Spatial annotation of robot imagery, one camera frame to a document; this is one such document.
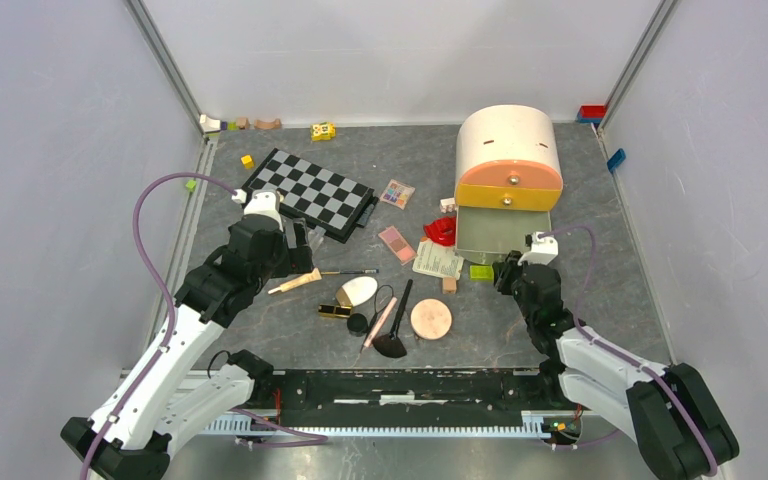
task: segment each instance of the cosmetic brush handle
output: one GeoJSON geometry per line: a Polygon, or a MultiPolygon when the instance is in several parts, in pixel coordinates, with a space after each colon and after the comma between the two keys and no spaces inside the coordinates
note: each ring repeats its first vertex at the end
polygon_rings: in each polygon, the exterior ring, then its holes
{"type": "Polygon", "coordinates": [[[393,326],[390,328],[390,336],[399,333],[399,325],[402,323],[402,316],[405,314],[405,307],[408,304],[408,295],[410,295],[412,286],[413,280],[408,280],[408,284],[405,286],[405,293],[402,294],[402,301],[399,302],[399,309],[396,310],[396,319],[393,320],[393,326]]]}
{"type": "Polygon", "coordinates": [[[390,299],[390,303],[387,304],[387,308],[384,309],[384,313],[382,313],[381,316],[378,317],[378,320],[376,320],[372,325],[372,329],[369,331],[369,335],[367,335],[366,340],[363,341],[363,347],[361,347],[361,351],[363,351],[364,348],[369,348],[369,346],[372,345],[372,339],[375,338],[376,335],[378,335],[378,332],[381,330],[381,327],[383,327],[384,324],[387,323],[387,317],[390,316],[390,312],[393,311],[393,307],[395,306],[396,306],[396,297],[393,297],[390,299]]]}

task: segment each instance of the blue block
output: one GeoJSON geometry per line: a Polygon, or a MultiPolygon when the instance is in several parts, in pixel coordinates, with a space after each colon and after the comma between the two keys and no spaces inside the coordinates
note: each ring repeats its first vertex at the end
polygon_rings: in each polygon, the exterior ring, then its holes
{"type": "Polygon", "coordinates": [[[624,160],[625,150],[621,148],[617,150],[617,153],[611,155],[611,158],[608,159],[608,171],[614,173],[614,170],[616,170],[624,160]]]}
{"type": "Polygon", "coordinates": [[[582,117],[581,114],[575,116],[576,123],[602,123],[602,117],[582,117]]]}

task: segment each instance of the red block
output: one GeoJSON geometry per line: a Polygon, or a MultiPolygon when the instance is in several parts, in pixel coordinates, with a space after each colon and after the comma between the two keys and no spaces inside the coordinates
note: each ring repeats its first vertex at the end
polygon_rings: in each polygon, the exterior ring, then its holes
{"type": "Polygon", "coordinates": [[[578,118],[604,118],[604,105],[582,105],[578,109],[578,118]]]}

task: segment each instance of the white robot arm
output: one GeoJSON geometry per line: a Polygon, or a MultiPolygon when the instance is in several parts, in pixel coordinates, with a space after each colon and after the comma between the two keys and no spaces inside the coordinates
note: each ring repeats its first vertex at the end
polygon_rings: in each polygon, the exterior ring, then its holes
{"type": "MultiPolygon", "coordinates": [[[[534,234],[535,243],[541,237],[534,234]]],[[[564,307],[558,271],[524,258],[511,252],[494,264],[495,286],[514,297],[532,344],[549,357],[540,365],[549,398],[578,403],[612,423],[661,480],[713,474],[738,455],[737,439],[695,369],[651,362],[601,338],[564,307]]]]}
{"type": "MultiPolygon", "coordinates": [[[[234,201],[245,200],[245,194],[238,191],[234,201]]],[[[293,224],[295,241],[290,247],[278,214],[279,203],[275,191],[252,195],[242,219],[229,228],[228,244],[189,272],[176,293],[172,341],[162,344],[169,328],[167,319],[107,401],[89,419],[75,417],[64,426],[61,437],[82,459],[96,441],[92,466],[105,478],[161,478],[170,459],[190,438],[219,415],[245,403],[254,380],[271,373],[266,362],[242,351],[232,355],[211,380],[169,404],[195,361],[237,313],[251,305],[267,280],[313,269],[304,225],[293,224]],[[143,373],[150,362],[152,368],[143,373]],[[132,388],[127,404],[114,415],[114,407],[132,388]],[[103,438],[97,440],[102,431],[103,438]]]]}

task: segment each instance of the round wooden coaster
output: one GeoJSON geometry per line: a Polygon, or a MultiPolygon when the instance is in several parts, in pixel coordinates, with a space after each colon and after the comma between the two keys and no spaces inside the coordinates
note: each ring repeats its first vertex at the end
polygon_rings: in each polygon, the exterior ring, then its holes
{"type": "Polygon", "coordinates": [[[426,340],[437,340],[452,328],[452,312],[440,300],[427,298],[413,307],[411,327],[426,340]]]}

